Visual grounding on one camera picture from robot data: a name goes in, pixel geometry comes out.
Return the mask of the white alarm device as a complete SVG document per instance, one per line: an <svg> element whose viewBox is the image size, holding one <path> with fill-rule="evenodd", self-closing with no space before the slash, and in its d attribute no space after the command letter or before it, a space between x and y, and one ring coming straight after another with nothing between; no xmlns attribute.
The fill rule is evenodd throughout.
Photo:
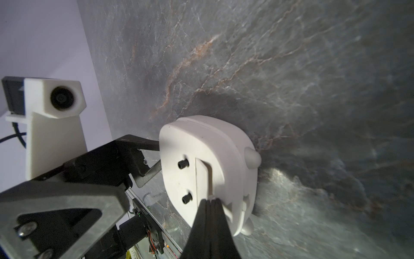
<svg viewBox="0 0 414 259"><path fill-rule="evenodd" d="M202 200L220 199L231 234L253 233L262 158L242 129L204 115L183 117L161 128L159 145L166 192L189 226Z"/></svg>

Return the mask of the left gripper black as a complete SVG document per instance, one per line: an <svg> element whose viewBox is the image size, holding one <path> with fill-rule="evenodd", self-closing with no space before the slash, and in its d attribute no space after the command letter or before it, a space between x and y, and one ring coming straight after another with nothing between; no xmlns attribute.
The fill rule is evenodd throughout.
<svg viewBox="0 0 414 259"><path fill-rule="evenodd" d="M118 233L130 210L126 191L162 170L146 172L143 150L115 140L1 193L1 258L119 259Z"/></svg>

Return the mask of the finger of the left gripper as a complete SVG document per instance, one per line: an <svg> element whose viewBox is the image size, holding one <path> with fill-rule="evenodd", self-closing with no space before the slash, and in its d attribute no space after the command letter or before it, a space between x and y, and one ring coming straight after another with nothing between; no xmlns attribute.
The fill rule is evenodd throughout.
<svg viewBox="0 0 414 259"><path fill-rule="evenodd" d="M141 138L141 137L134 136L131 134L117 138L115 139L115 142L118 148L123 152L127 152L132 149L148 150L148 151L159 151L160 150L160 144L158 141Z"/></svg>

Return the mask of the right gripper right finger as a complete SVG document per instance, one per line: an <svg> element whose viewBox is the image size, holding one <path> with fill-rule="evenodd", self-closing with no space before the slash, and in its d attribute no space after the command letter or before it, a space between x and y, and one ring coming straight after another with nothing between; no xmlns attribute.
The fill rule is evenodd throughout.
<svg viewBox="0 0 414 259"><path fill-rule="evenodd" d="M210 258L240 259L220 199L211 201L210 224Z"/></svg>

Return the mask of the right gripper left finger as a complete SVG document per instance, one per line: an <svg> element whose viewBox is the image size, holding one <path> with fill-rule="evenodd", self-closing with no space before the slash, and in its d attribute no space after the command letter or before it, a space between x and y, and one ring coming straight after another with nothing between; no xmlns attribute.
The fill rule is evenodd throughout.
<svg viewBox="0 0 414 259"><path fill-rule="evenodd" d="M202 200L181 259L209 259L211 254L211 202Z"/></svg>

